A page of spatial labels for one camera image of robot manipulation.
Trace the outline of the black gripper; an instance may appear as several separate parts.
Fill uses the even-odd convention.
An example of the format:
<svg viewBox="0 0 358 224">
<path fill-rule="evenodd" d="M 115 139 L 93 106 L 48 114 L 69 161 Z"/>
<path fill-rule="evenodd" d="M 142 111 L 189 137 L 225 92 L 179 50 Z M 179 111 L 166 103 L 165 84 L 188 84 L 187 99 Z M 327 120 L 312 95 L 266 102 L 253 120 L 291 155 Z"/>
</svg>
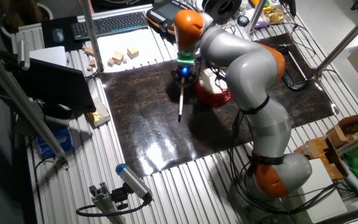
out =
<svg viewBox="0 0 358 224">
<path fill-rule="evenodd" d="M 178 86 L 182 85 L 182 80 L 185 81 L 185 86 L 190 86 L 198 77 L 193 65 L 178 65 L 171 71 L 171 76 Z"/>
</svg>

